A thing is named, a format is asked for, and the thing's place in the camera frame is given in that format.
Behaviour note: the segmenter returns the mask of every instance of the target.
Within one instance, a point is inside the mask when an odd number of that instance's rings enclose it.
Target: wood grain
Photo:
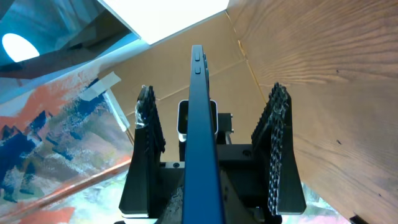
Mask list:
[[[230,3],[263,94],[292,95],[302,180],[346,218],[396,223],[398,2]]]

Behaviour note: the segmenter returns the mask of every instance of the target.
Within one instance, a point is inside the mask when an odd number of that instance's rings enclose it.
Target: cardboard box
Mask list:
[[[210,97],[221,113],[232,113],[233,143],[250,143],[265,101],[239,48],[225,12],[217,14],[99,74],[114,71],[121,82],[112,86],[134,135],[134,107],[142,85],[152,85],[166,139],[163,161],[178,160],[177,108],[188,99],[192,45],[201,44],[208,58]]]

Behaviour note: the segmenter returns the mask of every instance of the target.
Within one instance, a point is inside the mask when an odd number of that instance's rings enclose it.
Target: blue paint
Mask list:
[[[10,202],[16,202],[12,193],[16,180],[7,180],[4,182],[6,172],[13,169],[15,166],[22,167],[24,158],[22,154],[29,154],[36,147],[32,140],[28,140],[27,136],[19,132],[12,138],[8,139],[2,146],[0,146],[0,188],[4,189],[4,199]]]
[[[52,150],[58,154],[60,154],[61,156],[63,156],[64,158],[66,158],[67,160],[71,161],[73,159],[73,157],[71,155],[69,155],[67,153],[66,150],[59,150],[57,147],[53,147]]]
[[[51,142],[53,145],[58,146],[58,143],[54,140],[51,140],[48,136],[45,137],[45,139],[49,142]]]
[[[78,118],[80,120],[83,120],[92,112],[94,112],[95,108],[102,102],[105,102],[104,96],[102,94],[92,99],[91,101],[78,99],[74,102],[75,106],[73,108],[72,113],[78,114],[79,115]]]
[[[20,193],[33,195],[34,191],[30,187],[30,182],[33,179],[34,174],[36,173],[35,166],[32,162],[28,164],[25,170],[24,178],[22,179],[21,188],[19,189]]]
[[[43,126],[45,125],[46,122],[46,117],[45,117],[45,111],[42,111],[31,123],[30,123],[30,128],[32,130],[38,131]]]
[[[4,127],[2,127],[0,133],[2,133],[2,136],[0,136],[0,139],[6,140],[7,138],[12,137],[14,134],[21,133],[21,131],[18,130],[15,126],[10,128],[9,126],[4,125]]]
[[[83,139],[78,133],[76,133],[74,131],[71,131],[70,135],[76,140],[82,140]]]
[[[39,136],[37,133],[35,133],[35,137],[36,137],[39,141],[42,141],[42,138],[40,138],[40,136]]]

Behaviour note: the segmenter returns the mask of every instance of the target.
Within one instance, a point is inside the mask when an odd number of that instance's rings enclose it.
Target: light fixture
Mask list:
[[[229,0],[98,0],[153,44],[227,8]]]
[[[21,62],[40,55],[29,41],[17,34],[4,35],[2,37],[2,45],[8,56],[15,62]]]

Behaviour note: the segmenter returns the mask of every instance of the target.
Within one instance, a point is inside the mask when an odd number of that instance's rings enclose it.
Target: colorful painting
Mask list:
[[[0,105],[0,217],[131,158],[97,81],[71,74]]]
[[[116,223],[127,171],[92,185],[11,224],[43,223]]]

